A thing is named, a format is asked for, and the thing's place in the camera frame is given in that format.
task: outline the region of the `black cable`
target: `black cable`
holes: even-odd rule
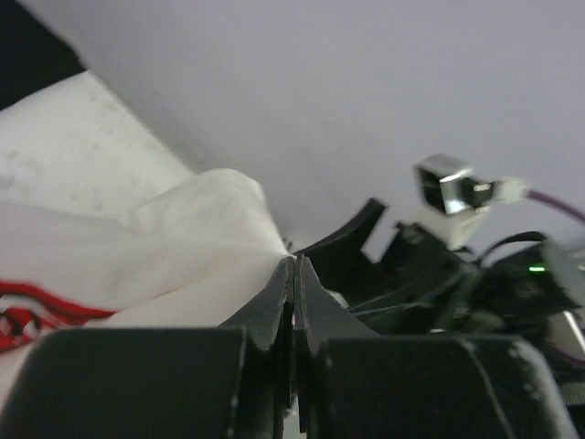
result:
[[[482,262],[485,260],[487,256],[490,255],[490,253],[504,245],[513,244],[516,242],[542,242],[545,241],[546,239],[547,236],[541,233],[540,231],[523,231],[522,233],[517,233],[516,235],[508,236],[507,238],[504,238],[496,242],[485,252],[483,252],[482,255],[475,260],[475,263],[481,266]]]

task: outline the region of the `gray wall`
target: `gray wall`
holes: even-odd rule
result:
[[[581,0],[26,0],[189,164],[265,186],[303,243],[369,196],[407,218],[410,166],[457,155],[585,208]],[[501,207],[482,245],[522,229],[585,236]]]

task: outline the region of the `purple cable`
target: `purple cable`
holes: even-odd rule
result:
[[[560,210],[563,213],[566,213],[570,217],[573,217],[575,220],[585,224],[585,213],[581,210],[574,208],[570,204],[561,201],[558,198],[551,197],[550,195],[544,194],[534,189],[530,189],[526,196],[527,199],[532,199],[533,201],[538,201],[539,203],[546,204],[547,206],[555,209]]]

